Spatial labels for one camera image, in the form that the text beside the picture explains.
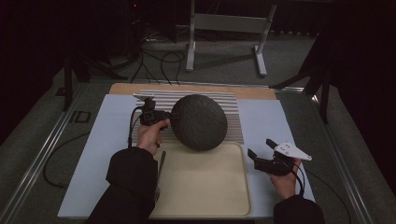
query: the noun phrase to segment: dark jacket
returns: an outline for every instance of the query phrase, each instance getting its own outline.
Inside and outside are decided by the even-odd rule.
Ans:
[[[145,223],[155,206],[157,172],[158,163],[144,149],[133,147],[114,154],[106,177],[110,186],[87,223]],[[324,218],[317,204],[296,195],[275,206],[274,222],[321,224]]]

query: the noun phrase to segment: person's left hand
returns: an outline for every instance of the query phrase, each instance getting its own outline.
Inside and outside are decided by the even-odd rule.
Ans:
[[[161,120],[151,126],[141,125],[137,130],[137,147],[147,150],[151,155],[157,153],[158,145],[163,142],[160,129],[170,124],[170,120]]]

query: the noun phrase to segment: table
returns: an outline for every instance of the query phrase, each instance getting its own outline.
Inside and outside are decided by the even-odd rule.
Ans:
[[[292,142],[290,128],[280,102],[273,91],[265,88],[213,87],[213,86],[168,86],[115,84],[106,96],[90,138],[78,162],[75,174],[64,197],[59,217],[87,217],[106,190],[106,169],[109,158],[117,150],[126,148],[124,134],[127,133],[131,111],[136,104],[132,93],[141,90],[160,91],[224,91],[235,95],[239,117],[244,135],[244,153],[248,148],[257,152],[259,157],[271,159],[272,149],[265,149],[265,138],[281,143]],[[257,112],[267,116],[257,118]],[[245,217],[271,217],[273,206],[278,202],[275,190],[266,174],[254,170],[253,162],[245,160],[247,182],[250,193],[251,210]],[[312,189],[305,175],[305,197],[313,200]]]
[[[268,33],[270,31],[271,22],[274,17],[275,11],[276,5],[272,4],[267,18],[199,14],[195,13],[195,0],[191,0],[190,43],[189,51],[187,54],[186,70],[189,72],[193,70],[195,52],[195,29],[234,31],[262,34],[262,39],[259,46],[255,46],[254,49],[257,65],[259,66],[259,74],[262,77],[267,76],[264,58],[262,57],[262,49],[264,48],[265,40],[267,39]]]

